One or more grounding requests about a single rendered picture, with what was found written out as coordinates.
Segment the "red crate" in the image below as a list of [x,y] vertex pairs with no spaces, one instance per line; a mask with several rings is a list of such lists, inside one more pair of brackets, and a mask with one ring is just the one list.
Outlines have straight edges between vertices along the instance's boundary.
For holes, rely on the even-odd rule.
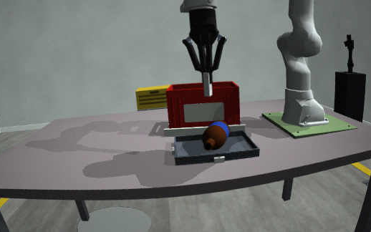
[[209,127],[216,120],[240,125],[239,86],[213,82],[212,91],[204,97],[203,83],[172,84],[166,90],[169,129]]

